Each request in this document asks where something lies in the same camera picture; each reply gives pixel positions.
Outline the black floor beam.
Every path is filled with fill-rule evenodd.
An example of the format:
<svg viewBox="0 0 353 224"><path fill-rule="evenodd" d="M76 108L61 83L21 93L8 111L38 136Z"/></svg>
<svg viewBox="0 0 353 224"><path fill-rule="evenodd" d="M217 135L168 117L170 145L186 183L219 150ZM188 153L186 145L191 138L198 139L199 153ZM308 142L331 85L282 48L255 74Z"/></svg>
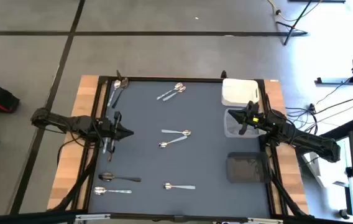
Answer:
<svg viewBox="0 0 353 224"><path fill-rule="evenodd" d="M353 131L353 120L343 124L342 126L334 128L324 134L321 134L320 136L323 138L340 140L340 139L346 138L349 135L349 133L352 131Z"/></svg>

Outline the clear plastic bin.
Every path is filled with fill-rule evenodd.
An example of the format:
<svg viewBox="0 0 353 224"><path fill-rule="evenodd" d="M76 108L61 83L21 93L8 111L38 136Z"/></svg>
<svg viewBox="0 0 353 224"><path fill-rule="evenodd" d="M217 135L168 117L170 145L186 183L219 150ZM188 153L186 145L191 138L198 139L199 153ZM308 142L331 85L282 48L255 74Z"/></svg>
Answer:
<svg viewBox="0 0 353 224"><path fill-rule="evenodd" d="M266 134L261 129L255 129L252 126L248 126L246 132L243 135L239 134L242 125L239 124L230 114L230 108L227 108L224 113L224 134L227 138L257 138L261 135Z"/></svg>

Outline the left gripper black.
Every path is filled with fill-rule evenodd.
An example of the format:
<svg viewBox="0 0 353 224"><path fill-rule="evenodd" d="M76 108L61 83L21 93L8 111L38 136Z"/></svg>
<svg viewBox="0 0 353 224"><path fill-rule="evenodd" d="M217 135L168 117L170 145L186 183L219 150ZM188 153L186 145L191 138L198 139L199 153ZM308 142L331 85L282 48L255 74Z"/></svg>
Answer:
<svg viewBox="0 0 353 224"><path fill-rule="evenodd" d="M119 111L116 111L114 113L114 121L111 121L109 118L104 118L101 120L99 135L101 136L101 140L102 140L102 149L103 149L104 138L108 138L108 140L110 140L111 138L114 137L115 132L117 130L116 125L119 124L121 118L122 118L121 113ZM134 134L133 131L124 127L121 127L121 131L123 132L121 139L132 136Z"/></svg>

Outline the black rig crossbar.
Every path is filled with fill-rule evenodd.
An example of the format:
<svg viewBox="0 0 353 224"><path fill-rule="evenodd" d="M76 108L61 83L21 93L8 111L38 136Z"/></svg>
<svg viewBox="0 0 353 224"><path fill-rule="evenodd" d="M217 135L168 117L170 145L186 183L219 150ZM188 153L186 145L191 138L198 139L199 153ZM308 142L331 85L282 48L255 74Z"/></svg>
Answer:
<svg viewBox="0 0 353 224"><path fill-rule="evenodd" d="M149 215L131 213L87 213L85 210L49 211L39 213L22 213L16 215L0 215L0 224L59 224L73 221L88 220L154 220L173 223L185 222L237 222L259 224L353 224L325 220L311 216L294 217L286 215L272 215L270 218L254 217L201 217L185 215Z"/></svg>

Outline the plain silver spoon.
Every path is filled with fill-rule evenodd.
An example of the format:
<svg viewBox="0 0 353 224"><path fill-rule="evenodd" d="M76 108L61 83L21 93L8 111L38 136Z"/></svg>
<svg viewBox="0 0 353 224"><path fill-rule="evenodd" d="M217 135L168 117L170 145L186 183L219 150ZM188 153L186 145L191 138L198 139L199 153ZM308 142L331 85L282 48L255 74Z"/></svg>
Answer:
<svg viewBox="0 0 353 224"><path fill-rule="evenodd" d="M167 133L167 134L182 134L184 136L189 136L191 134L191 131L186 129L184 131L175 131L175 130L168 130L168 129L162 129L162 133Z"/></svg>
<svg viewBox="0 0 353 224"><path fill-rule="evenodd" d="M160 148L165 148L165 147L167 147L169 144L172 144L172 143L178 142L178 141L182 141L182 140L185 140L185 139L187 139L187 138L188 138L188 136L182 136L182 137L180 137L180 138L171 140L171 141L169 141L169 142L160 142L160 143L158 144L158 146L159 146Z"/></svg>
<svg viewBox="0 0 353 224"><path fill-rule="evenodd" d="M165 97L165 98L163 99L163 101L167 101L167 100L169 100L170 98L174 97L176 94L181 93L181 92L183 92L183 91L185 91L185 90L186 90L186 87L183 86L183 87L179 88L176 92L174 92L174 93L172 93L171 95Z"/></svg>
<svg viewBox="0 0 353 224"><path fill-rule="evenodd" d="M179 90L181 87L183 87L183 84L182 84L182 83L177 83L177 84L174 86L173 89L168 90L167 92L165 92L165 93L163 93L162 95L158 96L158 97L156 98L156 100L159 100L159 99L163 98L164 96L168 95L169 93L171 93L171 92L174 91L174 90Z"/></svg>

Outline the black stand foot bar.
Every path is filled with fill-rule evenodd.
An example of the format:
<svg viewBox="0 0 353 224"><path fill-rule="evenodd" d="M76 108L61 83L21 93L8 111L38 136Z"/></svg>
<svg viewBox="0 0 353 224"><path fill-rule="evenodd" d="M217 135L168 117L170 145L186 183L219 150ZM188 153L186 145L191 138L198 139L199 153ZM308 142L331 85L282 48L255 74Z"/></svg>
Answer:
<svg viewBox="0 0 353 224"><path fill-rule="evenodd" d="M316 85L353 85L353 77L349 78L322 78L318 77L315 79L314 83Z"/></svg>

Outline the white box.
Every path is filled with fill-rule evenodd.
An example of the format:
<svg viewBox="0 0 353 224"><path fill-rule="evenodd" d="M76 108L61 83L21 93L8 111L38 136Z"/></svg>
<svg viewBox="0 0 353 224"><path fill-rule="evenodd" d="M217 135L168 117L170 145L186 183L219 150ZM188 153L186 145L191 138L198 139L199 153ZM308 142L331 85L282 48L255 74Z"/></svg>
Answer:
<svg viewBox="0 0 353 224"><path fill-rule="evenodd" d="M300 157L304 162L302 167L306 167L310 170L317 183L322 188L328 188L335 182L343 184L348 183L346 175L346 152L344 147L341 149L340 160L336 163L331 163L325 159L318 158L318 155L313 152L306 153Z"/></svg>

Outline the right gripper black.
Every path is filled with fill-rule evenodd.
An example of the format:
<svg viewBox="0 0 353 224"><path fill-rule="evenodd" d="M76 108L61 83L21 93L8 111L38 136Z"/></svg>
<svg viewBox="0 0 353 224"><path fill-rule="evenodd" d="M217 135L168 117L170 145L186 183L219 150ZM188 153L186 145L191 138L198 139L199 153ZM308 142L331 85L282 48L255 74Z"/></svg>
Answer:
<svg viewBox="0 0 353 224"><path fill-rule="evenodd" d="M265 127L265 115L259 111L259 104L249 101L242 110L228 110L228 113L242 125L239 134L244 135L248 126L257 129L259 133L268 133Z"/></svg>

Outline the blue-grey table mat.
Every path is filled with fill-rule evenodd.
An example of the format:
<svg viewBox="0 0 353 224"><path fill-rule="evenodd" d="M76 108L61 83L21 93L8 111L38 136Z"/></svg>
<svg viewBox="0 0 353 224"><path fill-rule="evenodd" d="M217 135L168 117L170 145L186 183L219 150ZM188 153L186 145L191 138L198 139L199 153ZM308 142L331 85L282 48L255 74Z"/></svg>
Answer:
<svg viewBox="0 0 353 224"><path fill-rule="evenodd" d="M230 152L257 152L256 138L227 138L220 83L187 83L186 90L167 101L158 96L174 87L172 82L131 82L116 110L122 125L134 132L115 143L111 162L98 156L96 172L138 177L141 182L95 179L94 186L131 190L131 194L92 194L91 213L133 213L201 217L258 217L270 215L262 183L233 184L227 179ZM182 134L162 129L191 131L187 139L160 148L160 142ZM195 190L170 189L164 183L194 185Z"/></svg>

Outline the black tripod stand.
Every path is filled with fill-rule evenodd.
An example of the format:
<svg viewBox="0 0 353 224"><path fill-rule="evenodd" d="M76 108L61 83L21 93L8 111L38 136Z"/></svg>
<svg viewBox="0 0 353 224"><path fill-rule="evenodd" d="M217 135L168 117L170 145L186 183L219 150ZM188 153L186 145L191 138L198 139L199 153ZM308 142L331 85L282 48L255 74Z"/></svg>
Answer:
<svg viewBox="0 0 353 224"><path fill-rule="evenodd" d="M281 19L281 21L275 22L276 25L282 26L282 27L288 29L287 36L285 37L285 40L283 41L284 46L286 46L289 43L289 40L293 36L294 33L297 33L298 35L306 35L307 34L306 31L297 29L296 26L299 23L299 21L305 17L306 13L308 12L308 8L312 2L313 2L313 0L308 0L308 3L306 4L306 6L303 8L300 15L296 19L286 19L282 15L282 11L280 9L275 10L275 15Z"/></svg>

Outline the black plastic bin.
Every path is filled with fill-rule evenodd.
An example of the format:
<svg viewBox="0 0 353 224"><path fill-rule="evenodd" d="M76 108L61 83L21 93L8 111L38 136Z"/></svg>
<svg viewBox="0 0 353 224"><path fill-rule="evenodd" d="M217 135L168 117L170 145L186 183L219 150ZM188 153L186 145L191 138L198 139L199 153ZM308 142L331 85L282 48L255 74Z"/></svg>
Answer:
<svg viewBox="0 0 353 224"><path fill-rule="evenodd" d="M268 157L264 152L230 152L226 159L227 179L233 184L269 183Z"/></svg>

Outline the white plastic bin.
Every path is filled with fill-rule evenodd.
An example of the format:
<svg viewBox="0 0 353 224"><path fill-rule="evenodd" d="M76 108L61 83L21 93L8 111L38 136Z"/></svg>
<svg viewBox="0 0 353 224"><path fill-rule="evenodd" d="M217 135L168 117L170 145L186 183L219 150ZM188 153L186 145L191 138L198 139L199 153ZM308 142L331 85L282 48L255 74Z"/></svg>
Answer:
<svg viewBox="0 0 353 224"><path fill-rule="evenodd" d="M249 101L259 102L259 86L254 80L225 78L222 81L221 103L224 106L245 107Z"/></svg>

